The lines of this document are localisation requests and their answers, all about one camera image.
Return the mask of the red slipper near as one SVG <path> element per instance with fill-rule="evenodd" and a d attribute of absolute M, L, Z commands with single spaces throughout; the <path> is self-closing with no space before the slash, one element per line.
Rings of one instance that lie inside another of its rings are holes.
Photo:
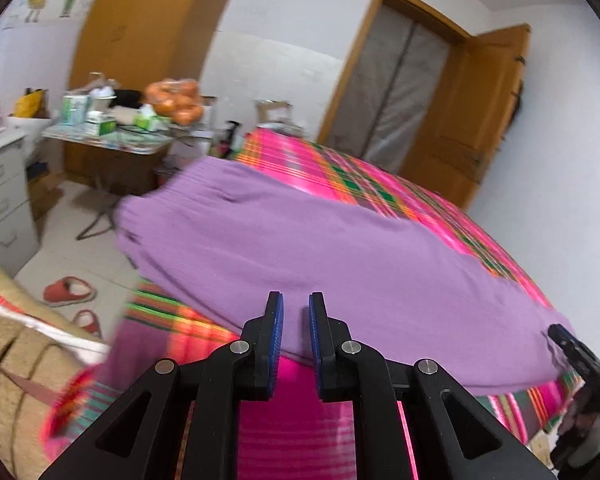
<path fill-rule="evenodd" d="M 65 276 L 43 290 L 43 301 L 50 307 L 84 304 L 96 297 L 96 289 L 76 276 Z"/>

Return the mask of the red slipper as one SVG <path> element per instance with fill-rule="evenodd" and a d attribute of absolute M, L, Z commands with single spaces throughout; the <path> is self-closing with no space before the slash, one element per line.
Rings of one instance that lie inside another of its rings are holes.
<path fill-rule="evenodd" d="M 75 326 L 78 326 L 84 332 L 100 339 L 102 338 L 102 329 L 96 313 L 90 309 L 83 309 L 76 312 L 72 320 Z"/>
<path fill-rule="evenodd" d="M 65 276 L 43 290 L 43 301 L 50 307 L 84 304 L 96 297 L 96 289 L 76 276 Z"/>

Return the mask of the folding table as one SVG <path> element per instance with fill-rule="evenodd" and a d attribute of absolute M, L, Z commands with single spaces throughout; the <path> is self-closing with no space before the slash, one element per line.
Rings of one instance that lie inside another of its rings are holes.
<path fill-rule="evenodd" d="M 114 210 L 125 195 L 142 195 L 158 186 L 156 169 L 168 154 L 172 138 L 164 133 L 143 132 L 135 127 L 117 126 L 104 136 L 92 136 L 84 125 L 53 125 L 43 138 L 62 143 L 62 164 L 66 177 L 94 188 L 98 211 L 76 240 L 102 234 L 96 226 L 106 221 L 106 231 L 116 228 Z"/>

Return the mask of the red slipper far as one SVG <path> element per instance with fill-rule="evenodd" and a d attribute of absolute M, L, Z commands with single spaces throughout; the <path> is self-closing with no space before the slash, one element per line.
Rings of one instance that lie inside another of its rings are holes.
<path fill-rule="evenodd" d="M 100 339 L 102 338 L 102 329 L 96 313 L 90 309 L 83 309 L 76 312 L 72 320 L 75 326 L 78 326 L 84 332 Z"/>

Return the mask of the cardboard box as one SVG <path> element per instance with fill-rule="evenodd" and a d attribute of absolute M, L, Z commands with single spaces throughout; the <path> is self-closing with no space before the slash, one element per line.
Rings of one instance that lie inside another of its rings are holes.
<path fill-rule="evenodd" d="M 292 120 L 292 105 L 286 101 L 259 100 L 256 102 L 257 127 L 287 136 L 302 136 L 304 130 Z"/>

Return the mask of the grey door curtain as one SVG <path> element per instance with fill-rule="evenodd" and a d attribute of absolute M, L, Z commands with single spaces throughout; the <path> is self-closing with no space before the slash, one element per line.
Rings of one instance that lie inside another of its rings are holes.
<path fill-rule="evenodd" d="M 325 144 L 396 174 L 430 107 L 451 46 L 388 6 L 377 12 Z"/>

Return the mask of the wooden door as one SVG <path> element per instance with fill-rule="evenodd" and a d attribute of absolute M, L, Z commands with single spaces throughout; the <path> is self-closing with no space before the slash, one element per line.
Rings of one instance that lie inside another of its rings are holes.
<path fill-rule="evenodd" d="M 530 38 L 519 24 L 452 47 L 400 177 L 470 205 L 514 114 Z"/>

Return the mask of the purple knit sweater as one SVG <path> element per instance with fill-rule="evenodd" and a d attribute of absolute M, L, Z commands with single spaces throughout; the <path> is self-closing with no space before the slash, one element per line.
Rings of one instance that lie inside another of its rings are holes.
<path fill-rule="evenodd" d="M 144 278 L 228 328 L 284 297 L 282 348 L 311 355 L 309 298 L 387 359 L 436 360 L 475 394 L 552 382 L 564 322 L 519 284 L 419 223 L 325 200 L 240 162 L 206 157 L 158 191 L 122 200 L 121 249 Z"/>

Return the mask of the bag of oranges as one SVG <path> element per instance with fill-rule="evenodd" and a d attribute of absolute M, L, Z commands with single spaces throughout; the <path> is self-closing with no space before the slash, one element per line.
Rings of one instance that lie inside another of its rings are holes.
<path fill-rule="evenodd" d="M 189 127 L 204 117 L 204 102 L 195 79 L 163 79 L 144 89 L 144 103 L 175 125 Z"/>

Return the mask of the yellow bag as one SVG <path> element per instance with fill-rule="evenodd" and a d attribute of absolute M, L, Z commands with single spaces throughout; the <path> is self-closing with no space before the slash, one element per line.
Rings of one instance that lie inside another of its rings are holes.
<path fill-rule="evenodd" d="M 17 100 L 12 116 L 18 118 L 47 118 L 47 90 L 27 88 Z"/>

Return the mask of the grey drawer cabinet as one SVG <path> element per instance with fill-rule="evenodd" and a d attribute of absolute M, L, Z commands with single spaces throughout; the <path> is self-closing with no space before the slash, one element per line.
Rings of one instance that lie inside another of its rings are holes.
<path fill-rule="evenodd" d="M 40 249 L 22 144 L 22 133 L 0 133 L 0 267 L 12 278 Z"/>

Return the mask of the beige woven sack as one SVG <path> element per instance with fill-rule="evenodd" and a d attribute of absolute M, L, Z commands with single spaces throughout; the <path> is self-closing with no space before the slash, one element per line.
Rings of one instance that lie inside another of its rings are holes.
<path fill-rule="evenodd" d="M 45 443 L 54 408 L 107 353 L 99 336 L 33 299 L 0 268 L 0 471 L 40 478 L 54 456 Z"/>

